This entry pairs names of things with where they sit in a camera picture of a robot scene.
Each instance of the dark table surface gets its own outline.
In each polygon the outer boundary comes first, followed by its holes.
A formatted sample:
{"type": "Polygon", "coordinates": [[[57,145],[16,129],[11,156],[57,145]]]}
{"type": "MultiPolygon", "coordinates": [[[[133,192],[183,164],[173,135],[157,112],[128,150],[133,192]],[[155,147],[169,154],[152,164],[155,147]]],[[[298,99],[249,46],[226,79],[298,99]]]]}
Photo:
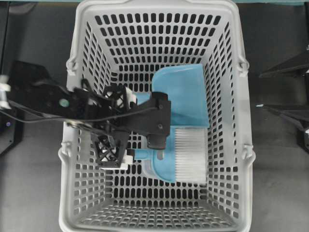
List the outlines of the dark table surface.
{"type": "MultiPolygon", "coordinates": [[[[0,54],[3,15],[0,3],[0,54]]],[[[11,4],[2,72],[13,60],[43,65],[66,82],[75,3],[11,4]]],[[[296,145],[296,129],[256,104],[306,103],[303,80],[259,80],[258,75],[304,51],[308,45],[305,8],[240,4],[246,56],[253,145],[252,232],[304,232],[309,228],[309,154],[296,145]]],[[[0,231],[59,232],[62,123],[27,124],[22,142],[0,157],[0,231]]]]}

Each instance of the screw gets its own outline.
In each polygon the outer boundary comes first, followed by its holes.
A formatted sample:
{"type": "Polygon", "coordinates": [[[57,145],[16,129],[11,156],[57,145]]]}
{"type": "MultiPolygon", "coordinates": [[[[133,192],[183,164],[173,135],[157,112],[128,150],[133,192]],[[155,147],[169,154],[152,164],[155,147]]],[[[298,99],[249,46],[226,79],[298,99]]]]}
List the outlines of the screw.
{"type": "Polygon", "coordinates": [[[62,99],[59,100],[59,104],[62,107],[67,108],[70,105],[70,102],[67,99],[62,98],[62,99]]]}

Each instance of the gray plastic basket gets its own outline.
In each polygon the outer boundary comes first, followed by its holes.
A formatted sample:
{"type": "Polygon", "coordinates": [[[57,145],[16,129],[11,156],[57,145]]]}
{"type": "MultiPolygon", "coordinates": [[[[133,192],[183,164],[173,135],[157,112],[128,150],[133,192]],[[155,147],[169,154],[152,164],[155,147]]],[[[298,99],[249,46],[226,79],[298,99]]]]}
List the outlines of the gray plastic basket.
{"type": "MultiPolygon", "coordinates": [[[[151,91],[160,68],[202,63],[205,68],[208,169],[204,185],[164,183],[143,174],[103,171],[90,134],[64,125],[59,223],[63,231],[248,231],[252,216],[252,150],[239,13],[225,0],[89,0],[80,3],[69,89],[87,78],[97,93],[112,83],[151,91]]],[[[132,134],[131,148],[145,147],[132,134]]]]}

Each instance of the white bristles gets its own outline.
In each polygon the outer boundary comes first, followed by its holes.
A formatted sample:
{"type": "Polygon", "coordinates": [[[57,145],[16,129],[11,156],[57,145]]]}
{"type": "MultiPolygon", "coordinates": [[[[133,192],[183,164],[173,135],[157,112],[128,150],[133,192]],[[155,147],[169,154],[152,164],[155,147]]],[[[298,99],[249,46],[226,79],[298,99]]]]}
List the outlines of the white bristles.
{"type": "Polygon", "coordinates": [[[206,183],[205,129],[183,128],[175,130],[176,181],[206,183]]]}

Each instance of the black metal bracket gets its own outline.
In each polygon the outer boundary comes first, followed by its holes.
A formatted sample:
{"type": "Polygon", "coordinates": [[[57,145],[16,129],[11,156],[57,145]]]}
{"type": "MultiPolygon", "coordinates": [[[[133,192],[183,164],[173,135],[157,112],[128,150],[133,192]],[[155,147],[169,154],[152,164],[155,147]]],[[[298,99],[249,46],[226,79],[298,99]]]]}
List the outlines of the black metal bracket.
{"type": "MultiPolygon", "coordinates": [[[[132,131],[145,136],[151,149],[166,147],[171,102],[165,93],[152,92],[149,100],[137,105],[128,100],[132,92],[123,85],[106,86],[99,95],[88,80],[81,79],[80,86],[69,91],[53,81],[45,67],[21,61],[13,63],[7,84],[11,89],[4,90],[4,101],[13,109],[38,118],[21,121],[61,120],[68,126],[90,132],[96,163],[103,168],[121,167],[132,131]]],[[[1,111],[14,117],[8,109],[1,111]]]]}
{"type": "MultiPolygon", "coordinates": [[[[260,78],[289,76],[304,78],[309,102],[309,51],[305,51],[261,73],[260,78]]],[[[309,105],[261,105],[298,129],[297,144],[309,153],[309,105]]]]}
{"type": "MultiPolygon", "coordinates": [[[[2,70],[4,46],[7,33],[9,16],[9,2],[0,2],[0,73],[2,70]]],[[[23,132],[22,123],[16,122],[5,115],[0,115],[0,155],[6,153],[10,148],[21,141],[23,132]]]]}

